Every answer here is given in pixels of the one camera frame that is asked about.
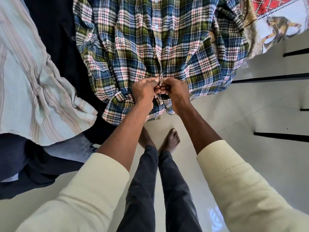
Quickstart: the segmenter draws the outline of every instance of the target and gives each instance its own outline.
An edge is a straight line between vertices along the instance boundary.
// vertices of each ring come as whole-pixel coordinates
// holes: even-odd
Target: shirt sleeve
[[[129,172],[116,160],[94,153],[59,196],[17,231],[105,232],[128,180]]]
[[[309,216],[292,208],[224,140],[197,161],[230,232],[308,231]]]

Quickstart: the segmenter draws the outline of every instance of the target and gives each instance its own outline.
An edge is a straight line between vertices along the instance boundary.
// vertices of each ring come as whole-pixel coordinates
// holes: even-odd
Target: cream sweater
[[[205,147],[197,161],[230,232],[309,231],[309,216],[293,209],[224,140]],[[94,153],[17,231],[107,231],[128,180],[121,164]]]

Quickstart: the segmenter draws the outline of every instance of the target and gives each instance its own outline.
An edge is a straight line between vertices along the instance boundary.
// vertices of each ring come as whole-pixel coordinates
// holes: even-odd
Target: foot
[[[178,132],[176,131],[176,129],[171,129],[168,132],[168,135],[166,136],[161,148],[159,149],[159,155],[163,151],[168,151],[172,154],[172,152],[176,149],[179,143],[180,143],[180,138],[178,136]]]
[[[155,147],[155,144],[151,140],[147,130],[143,127],[141,130],[141,135],[139,136],[138,143],[145,149],[147,145]]]

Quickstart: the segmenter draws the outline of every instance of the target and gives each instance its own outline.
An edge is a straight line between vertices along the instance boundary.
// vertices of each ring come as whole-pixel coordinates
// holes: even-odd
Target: person's left arm
[[[107,231],[129,180],[138,138],[159,93],[158,80],[132,86],[135,105],[55,200],[42,205],[17,231]]]

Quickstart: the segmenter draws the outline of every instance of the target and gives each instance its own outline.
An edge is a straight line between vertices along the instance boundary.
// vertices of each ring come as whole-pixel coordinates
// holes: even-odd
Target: hand
[[[159,79],[155,77],[145,78],[135,82],[132,85],[132,94],[135,103],[140,103],[145,106],[145,109],[151,111],[153,108],[152,100],[154,99],[154,95],[161,92],[161,90],[158,89],[158,83]]]
[[[179,115],[181,107],[191,105],[188,84],[175,78],[163,78],[161,94],[167,94],[172,100],[173,110]]]

